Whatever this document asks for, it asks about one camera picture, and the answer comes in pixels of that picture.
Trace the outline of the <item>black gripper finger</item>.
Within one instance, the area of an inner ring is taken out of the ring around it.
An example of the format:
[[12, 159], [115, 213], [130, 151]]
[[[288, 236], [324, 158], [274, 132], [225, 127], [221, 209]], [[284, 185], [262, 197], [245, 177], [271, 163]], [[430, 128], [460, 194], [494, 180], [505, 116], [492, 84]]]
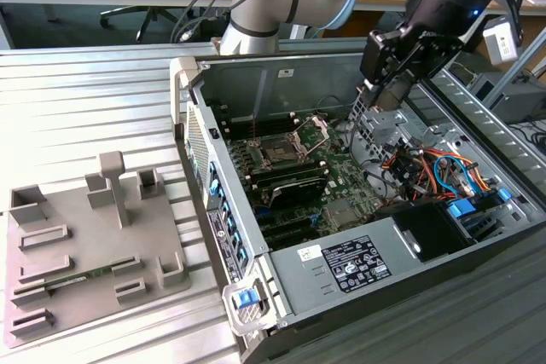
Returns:
[[404, 69], [397, 57], [401, 30], [373, 30], [364, 48], [360, 71], [364, 103], [400, 103], [404, 97]]
[[434, 77], [456, 54], [464, 43], [459, 38], [424, 37], [415, 45], [407, 70], [416, 82]]

